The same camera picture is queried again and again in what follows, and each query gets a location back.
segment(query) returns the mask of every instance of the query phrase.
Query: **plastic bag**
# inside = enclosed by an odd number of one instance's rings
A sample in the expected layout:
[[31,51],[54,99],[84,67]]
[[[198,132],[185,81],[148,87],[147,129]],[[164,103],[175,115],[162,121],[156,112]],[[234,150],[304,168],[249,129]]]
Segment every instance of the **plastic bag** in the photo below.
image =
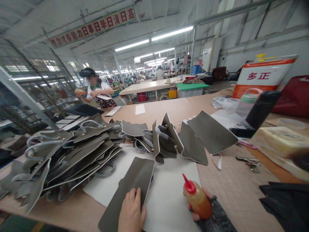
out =
[[212,105],[215,109],[223,109],[226,113],[235,113],[239,104],[239,99],[217,97],[212,100]]

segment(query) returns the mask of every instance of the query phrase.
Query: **wire mesh fence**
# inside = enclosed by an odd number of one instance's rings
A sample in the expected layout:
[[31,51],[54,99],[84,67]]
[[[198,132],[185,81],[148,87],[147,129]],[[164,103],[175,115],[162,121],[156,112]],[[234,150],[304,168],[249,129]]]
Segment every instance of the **wire mesh fence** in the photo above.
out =
[[[28,45],[0,39],[0,66],[37,102],[52,120],[80,103],[76,82],[59,57],[45,44]],[[0,85],[1,120],[9,119],[20,133],[35,133],[47,125],[3,84]]]

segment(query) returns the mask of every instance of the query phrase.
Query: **hand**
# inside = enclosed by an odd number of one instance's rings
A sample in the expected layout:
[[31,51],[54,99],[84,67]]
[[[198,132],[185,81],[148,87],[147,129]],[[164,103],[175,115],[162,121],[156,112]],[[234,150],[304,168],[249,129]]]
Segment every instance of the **hand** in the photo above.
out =
[[75,94],[77,97],[83,98],[83,93],[82,93],[81,91],[75,90],[74,94]]
[[92,92],[90,93],[90,95],[91,95],[92,97],[96,97],[96,96],[98,96],[99,94],[101,94],[101,91],[100,91],[100,90],[94,90],[94,91],[92,91]]
[[146,220],[146,206],[141,212],[141,189],[131,189],[123,200],[118,222],[118,232],[140,232]]
[[[213,195],[209,191],[207,191],[205,188],[202,187],[202,190],[203,190],[205,196],[207,196],[208,199],[213,198]],[[187,208],[190,211],[192,210],[192,205],[190,205],[189,202],[187,202]],[[200,220],[200,216],[198,214],[196,214],[196,213],[192,213],[192,218],[193,218],[194,221],[199,221]]]

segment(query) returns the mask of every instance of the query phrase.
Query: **hair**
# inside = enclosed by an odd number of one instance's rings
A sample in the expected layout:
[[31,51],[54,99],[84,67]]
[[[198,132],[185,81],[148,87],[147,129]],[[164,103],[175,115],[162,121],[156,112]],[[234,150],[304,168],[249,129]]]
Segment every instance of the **hair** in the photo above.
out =
[[101,78],[99,78],[99,75],[92,69],[92,68],[85,68],[85,69],[82,69],[79,73],[79,75],[82,77],[82,78],[86,78],[86,79],[90,79],[91,76],[95,76],[97,77],[97,81],[99,83],[102,82]]

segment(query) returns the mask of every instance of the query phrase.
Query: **red bag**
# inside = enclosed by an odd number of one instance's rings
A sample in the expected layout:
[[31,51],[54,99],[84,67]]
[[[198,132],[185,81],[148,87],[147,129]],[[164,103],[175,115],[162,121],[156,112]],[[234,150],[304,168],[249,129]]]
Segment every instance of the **red bag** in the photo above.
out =
[[309,118],[309,75],[291,78],[272,113]]

